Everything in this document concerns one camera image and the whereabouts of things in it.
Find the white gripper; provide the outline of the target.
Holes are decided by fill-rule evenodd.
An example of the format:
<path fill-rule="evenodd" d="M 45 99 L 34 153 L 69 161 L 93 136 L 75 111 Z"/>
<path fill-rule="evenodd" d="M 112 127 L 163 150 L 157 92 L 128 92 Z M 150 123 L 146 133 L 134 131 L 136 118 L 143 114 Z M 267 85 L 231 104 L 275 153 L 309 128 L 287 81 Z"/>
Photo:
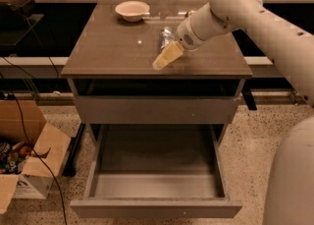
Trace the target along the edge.
<path fill-rule="evenodd" d="M 183 49 L 195 50 L 209 37 L 209 20 L 196 14 L 188 16 L 177 28 L 176 39 L 168 44 L 152 64 L 155 70 L 162 70 L 183 55 Z"/>

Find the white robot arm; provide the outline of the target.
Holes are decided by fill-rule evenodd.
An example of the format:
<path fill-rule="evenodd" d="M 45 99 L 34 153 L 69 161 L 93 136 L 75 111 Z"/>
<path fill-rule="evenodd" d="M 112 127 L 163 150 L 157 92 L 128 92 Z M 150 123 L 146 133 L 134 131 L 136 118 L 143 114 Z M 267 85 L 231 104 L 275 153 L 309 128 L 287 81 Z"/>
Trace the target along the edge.
<path fill-rule="evenodd" d="M 262 0 L 209 0 L 177 27 L 155 59 L 161 70 L 207 40 L 239 28 L 314 106 L 314 35 L 270 12 Z M 271 166 L 263 225 L 314 225 L 314 118 L 296 124 L 281 141 Z"/>

